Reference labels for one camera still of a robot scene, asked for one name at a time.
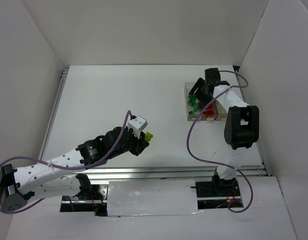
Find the lime long lego brick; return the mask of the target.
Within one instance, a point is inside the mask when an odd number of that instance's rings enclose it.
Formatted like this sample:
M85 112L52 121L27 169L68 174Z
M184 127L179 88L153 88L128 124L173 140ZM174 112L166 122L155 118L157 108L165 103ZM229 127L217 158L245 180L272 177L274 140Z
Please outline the lime long lego brick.
M144 139L145 139L146 142L150 142L153 137L154 137L154 135L152 133L146 132L145 136L144 136Z

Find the green small lego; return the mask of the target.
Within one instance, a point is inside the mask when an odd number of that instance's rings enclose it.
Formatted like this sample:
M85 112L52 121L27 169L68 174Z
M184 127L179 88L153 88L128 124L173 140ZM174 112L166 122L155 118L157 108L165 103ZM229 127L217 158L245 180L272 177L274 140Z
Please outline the green small lego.
M193 106L196 103L196 101L194 100L188 100L187 102L190 106Z

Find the green curved lego brick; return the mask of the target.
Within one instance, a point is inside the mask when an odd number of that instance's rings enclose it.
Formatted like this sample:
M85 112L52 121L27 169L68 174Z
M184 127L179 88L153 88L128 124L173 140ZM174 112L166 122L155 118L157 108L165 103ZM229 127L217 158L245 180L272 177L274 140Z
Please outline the green curved lego brick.
M199 109L199 104L198 104L198 103L195 103L195 104L192 106L192 111L195 113L198 109Z

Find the red long lego brick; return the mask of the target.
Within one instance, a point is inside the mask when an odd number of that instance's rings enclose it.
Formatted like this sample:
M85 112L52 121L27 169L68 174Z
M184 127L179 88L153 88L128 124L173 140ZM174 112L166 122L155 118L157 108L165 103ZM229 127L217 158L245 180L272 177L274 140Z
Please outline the red long lego brick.
M210 104L207 108L206 111L213 111L213 104Z

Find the green square lego brick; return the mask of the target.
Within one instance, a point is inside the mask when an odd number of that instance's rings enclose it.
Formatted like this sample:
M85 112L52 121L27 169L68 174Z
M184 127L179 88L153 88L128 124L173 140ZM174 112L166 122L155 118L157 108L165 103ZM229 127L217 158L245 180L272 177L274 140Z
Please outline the green square lego brick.
M191 101L196 101L197 97L194 94L189 94L188 99Z

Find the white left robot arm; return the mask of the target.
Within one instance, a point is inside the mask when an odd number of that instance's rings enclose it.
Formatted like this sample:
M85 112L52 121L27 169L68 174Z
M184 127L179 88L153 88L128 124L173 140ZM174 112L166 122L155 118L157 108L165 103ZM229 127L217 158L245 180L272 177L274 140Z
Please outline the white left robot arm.
M152 138L149 132L116 127L48 161L33 159L33 165L16 168L8 159L0 164L0 212L21 213L29 209L29 202L37 204L57 195L84 199L93 188L83 171L126 152L139 156Z

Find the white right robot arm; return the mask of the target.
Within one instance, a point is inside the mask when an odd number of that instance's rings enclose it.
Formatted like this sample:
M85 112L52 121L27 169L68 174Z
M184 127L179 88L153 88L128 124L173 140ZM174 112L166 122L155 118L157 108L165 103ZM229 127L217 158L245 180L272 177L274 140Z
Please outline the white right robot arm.
M224 163L208 161L218 165L211 180L215 191L230 190L235 186L243 155L259 139L259 108L247 104L233 91L233 88L240 88L239 85L230 85L227 81L221 80L222 72L235 74L247 81L234 71L206 69L205 78L199 78L189 93L189 96L194 95L206 105L194 119L186 139L186 147L189 148L190 136L196 122L209 106L216 101L219 102L227 113L224 140L228 144L228 153Z

